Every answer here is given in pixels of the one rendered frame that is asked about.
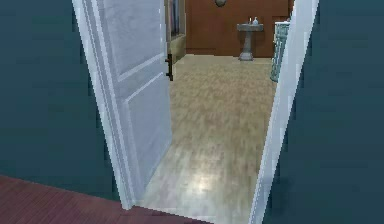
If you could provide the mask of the grey pedestal sink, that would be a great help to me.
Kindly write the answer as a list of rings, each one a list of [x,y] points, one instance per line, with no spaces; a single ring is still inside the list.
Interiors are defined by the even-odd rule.
[[[240,61],[252,61],[253,53],[252,53],[252,34],[254,32],[261,32],[264,30],[263,24],[238,24],[237,30],[239,32],[245,33],[245,40],[243,45],[243,50],[239,56]]]

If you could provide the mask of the white panelled room door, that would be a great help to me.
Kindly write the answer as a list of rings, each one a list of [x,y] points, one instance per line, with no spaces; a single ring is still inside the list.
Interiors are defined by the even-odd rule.
[[[132,187],[146,189],[172,140],[164,0],[96,0]]]

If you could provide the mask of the teal patterned cabinet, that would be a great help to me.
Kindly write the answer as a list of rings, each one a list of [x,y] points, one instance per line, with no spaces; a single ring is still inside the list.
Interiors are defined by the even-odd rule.
[[[271,80],[275,82],[277,82],[279,78],[280,68],[282,64],[282,57],[284,54],[289,26],[290,26],[289,21],[275,23],[274,55],[272,58],[272,70],[270,75]]]

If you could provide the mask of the tan wooden bookshelf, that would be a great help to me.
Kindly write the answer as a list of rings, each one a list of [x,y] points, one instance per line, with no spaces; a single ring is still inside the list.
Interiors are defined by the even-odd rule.
[[[167,53],[172,63],[186,55],[186,0],[164,0]]]

